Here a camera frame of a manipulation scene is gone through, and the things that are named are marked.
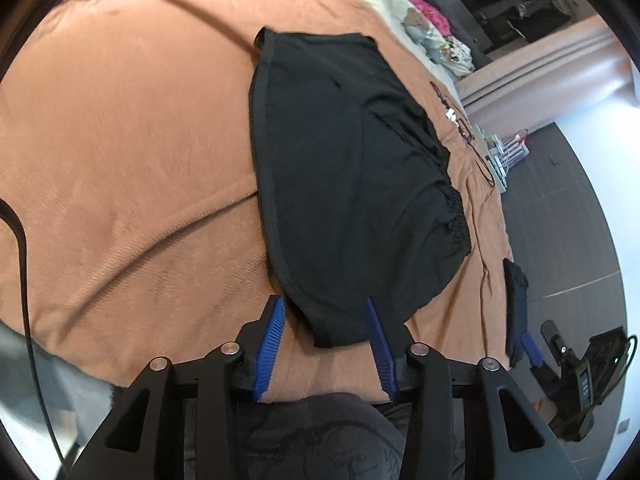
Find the black shorts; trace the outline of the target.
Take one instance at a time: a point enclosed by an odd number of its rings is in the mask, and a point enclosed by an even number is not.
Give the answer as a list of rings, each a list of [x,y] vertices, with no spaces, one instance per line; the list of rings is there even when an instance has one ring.
[[[319,348],[407,321],[471,250],[449,151],[375,41],[258,32],[250,140],[267,254]]]

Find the pink garment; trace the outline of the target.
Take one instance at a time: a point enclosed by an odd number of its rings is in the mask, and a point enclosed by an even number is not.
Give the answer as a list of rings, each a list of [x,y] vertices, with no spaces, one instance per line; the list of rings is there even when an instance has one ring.
[[[426,0],[408,0],[411,2],[442,34],[444,37],[451,35],[451,26],[446,16]]]

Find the white patterned cloth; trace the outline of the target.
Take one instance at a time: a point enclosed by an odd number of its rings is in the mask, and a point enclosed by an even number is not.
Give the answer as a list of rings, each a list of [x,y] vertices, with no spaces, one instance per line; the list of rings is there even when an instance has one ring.
[[[471,49],[455,36],[440,37],[435,40],[440,64],[457,79],[470,76],[475,72]]]

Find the orange brown bed comforter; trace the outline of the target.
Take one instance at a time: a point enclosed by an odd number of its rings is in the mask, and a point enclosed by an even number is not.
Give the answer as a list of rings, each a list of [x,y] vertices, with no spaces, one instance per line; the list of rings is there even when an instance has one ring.
[[[149,360],[205,356],[273,291],[250,157],[248,46],[259,29],[372,37],[450,151],[471,251],[408,322],[450,359],[506,355],[512,250],[499,193],[445,117],[456,89],[384,0],[64,0],[1,84],[1,317],[126,386]]]

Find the folded black garment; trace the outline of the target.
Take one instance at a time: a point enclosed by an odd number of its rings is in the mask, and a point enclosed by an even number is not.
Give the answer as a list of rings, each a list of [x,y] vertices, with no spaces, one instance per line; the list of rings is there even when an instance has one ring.
[[[506,355],[510,367],[523,359],[522,336],[527,332],[528,279],[516,263],[509,259],[502,262],[506,283]]]

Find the pink curtain right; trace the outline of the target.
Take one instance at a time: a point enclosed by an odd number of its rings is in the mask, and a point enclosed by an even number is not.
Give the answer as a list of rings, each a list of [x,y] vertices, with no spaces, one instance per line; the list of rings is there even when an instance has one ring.
[[[474,125],[499,138],[534,132],[631,83],[631,60],[600,16],[521,47],[456,83]]]

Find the white small device on bed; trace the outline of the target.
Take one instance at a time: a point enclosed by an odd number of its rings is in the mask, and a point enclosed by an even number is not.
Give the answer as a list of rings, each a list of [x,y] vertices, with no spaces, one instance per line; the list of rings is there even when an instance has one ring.
[[[456,122],[458,120],[456,111],[453,108],[448,108],[448,110],[446,110],[446,117],[450,122]]]

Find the brown teddy bear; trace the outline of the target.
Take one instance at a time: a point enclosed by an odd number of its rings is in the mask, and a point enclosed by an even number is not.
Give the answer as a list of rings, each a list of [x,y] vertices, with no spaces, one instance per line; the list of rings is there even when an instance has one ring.
[[[410,39],[422,47],[435,64],[442,62],[442,36],[431,22],[418,10],[410,8],[402,21]]]

